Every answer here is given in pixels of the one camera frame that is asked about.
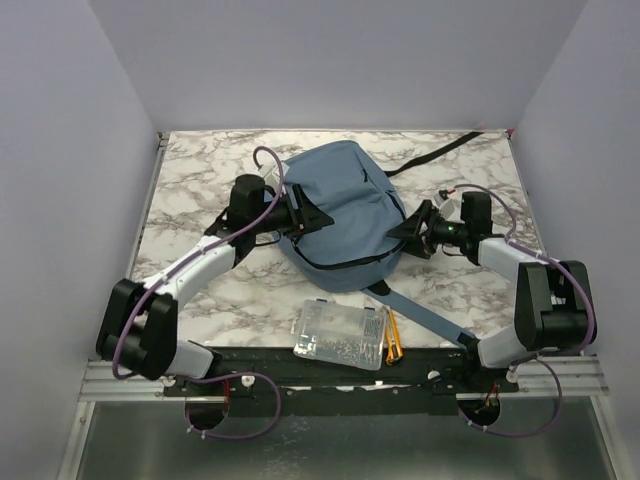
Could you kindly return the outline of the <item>blue student backpack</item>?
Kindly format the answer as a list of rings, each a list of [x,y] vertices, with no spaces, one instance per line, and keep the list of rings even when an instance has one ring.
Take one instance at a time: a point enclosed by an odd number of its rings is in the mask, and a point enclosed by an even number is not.
[[[284,163],[286,188],[299,184],[334,224],[298,242],[282,239],[281,251],[317,287],[332,293],[361,291],[380,302],[371,289],[389,287],[387,278],[407,254],[386,232],[410,216],[389,174],[350,140],[316,147]]]

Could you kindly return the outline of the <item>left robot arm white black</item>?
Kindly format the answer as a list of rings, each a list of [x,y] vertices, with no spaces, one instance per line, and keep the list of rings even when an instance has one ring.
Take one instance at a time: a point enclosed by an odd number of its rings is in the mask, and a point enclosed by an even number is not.
[[[258,235],[276,232],[298,242],[333,222],[298,184],[270,187],[258,175],[237,177],[228,206],[195,247],[145,280],[124,278],[114,285],[96,340],[98,356],[111,362],[117,378],[187,377],[197,393],[214,393],[222,380],[219,356],[179,339],[181,310],[211,281],[239,265],[255,248]]]

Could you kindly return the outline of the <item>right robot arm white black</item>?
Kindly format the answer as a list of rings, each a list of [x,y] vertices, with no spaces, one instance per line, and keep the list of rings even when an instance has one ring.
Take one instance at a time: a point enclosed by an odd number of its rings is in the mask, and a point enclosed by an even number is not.
[[[470,351],[476,358],[460,367],[460,379],[480,392],[496,380],[496,369],[508,368],[542,352],[573,354],[590,345],[597,321],[586,267],[579,261],[561,261],[514,240],[513,233],[493,230],[494,192],[472,184],[462,190],[460,218],[446,219],[429,200],[399,225],[389,237],[402,243],[405,253],[428,259],[440,246],[453,246],[472,264],[492,270],[516,288],[511,324],[478,339],[463,327],[429,311],[387,286],[371,289],[381,303],[432,333]]]

